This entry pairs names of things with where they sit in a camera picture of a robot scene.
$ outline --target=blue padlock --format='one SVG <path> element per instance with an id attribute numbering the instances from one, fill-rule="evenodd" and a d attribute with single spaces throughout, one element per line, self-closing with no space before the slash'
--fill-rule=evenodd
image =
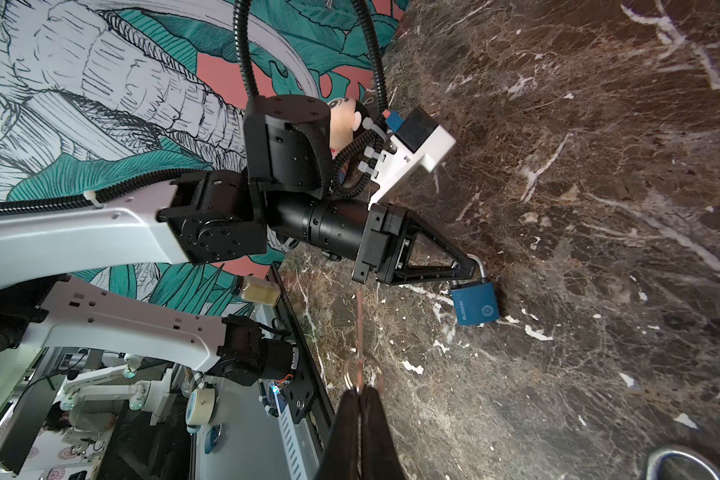
<path id="1" fill-rule="evenodd" d="M 495 322 L 500 315 L 494 284 L 488 281 L 485 266 L 480 259 L 472 255 L 469 257 L 478 263 L 482 278 L 475 282 L 451 285 L 456 320 L 462 326 Z"/>

